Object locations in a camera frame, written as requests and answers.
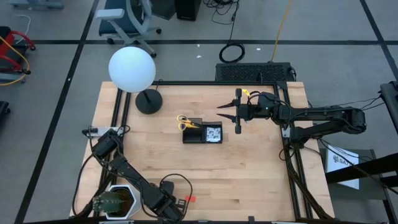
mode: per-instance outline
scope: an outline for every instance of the scissors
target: scissors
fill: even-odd
[[[180,131],[183,131],[187,128],[200,128],[201,127],[200,124],[190,121],[187,118],[187,116],[185,116],[185,115],[178,115],[177,121],[180,122],[180,124],[178,124],[178,128]]]

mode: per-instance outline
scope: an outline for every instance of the chair wheel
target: chair wheel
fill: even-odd
[[[114,45],[114,41],[113,41],[112,38],[108,38],[106,41],[107,41],[108,44]]]

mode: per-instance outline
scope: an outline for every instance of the white lamp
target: white lamp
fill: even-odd
[[[152,57],[138,47],[124,47],[109,61],[109,76],[126,92],[138,93],[136,106],[141,113],[152,114],[162,107],[162,95],[147,88],[155,79],[156,66]]]

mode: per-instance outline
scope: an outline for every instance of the wooden table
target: wooden table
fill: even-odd
[[[179,173],[193,185],[196,202],[190,203],[185,220],[293,221],[294,211],[289,189],[286,164],[278,158],[282,149],[280,129],[270,119],[242,122],[242,134],[234,133],[234,124],[217,113],[235,114],[235,108],[217,109],[235,98],[235,89],[243,86],[183,86],[161,85],[163,106],[155,114],[141,114],[131,98],[127,124],[131,131],[124,138],[124,153],[130,164],[149,182],[159,183],[163,176]],[[245,86],[249,91],[273,92],[270,86]],[[307,107],[303,83],[288,83],[293,107]],[[93,119],[93,126],[109,126],[117,88],[104,82]],[[222,121],[222,144],[182,144],[176,116],[185,114],[203,121]],[[296,122],[296,126],[311,126],[312,122]],[[307,147],[318,151],[315,140]],[[84,160],[91,154],[87,146]],[[321,158],[302,150],[302,161],[309,191],[325,211],[334,216]],[[92,159],[86,165],[76,198],[80,211],[98,188],[101,167]],[[174,195],[185,198],[189,186],[178,177]],[[300,210],[305,216],[302,195],[298,190]],[[140,211],[135,220],[150,220]]]

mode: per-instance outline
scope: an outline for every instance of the lamp base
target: lamp base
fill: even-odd
[[[153,114],[158,112],[162,107],[163,99],[162,95],[156,90],[144,90],[137,95],[136,106],[137,109],[143,114]]]

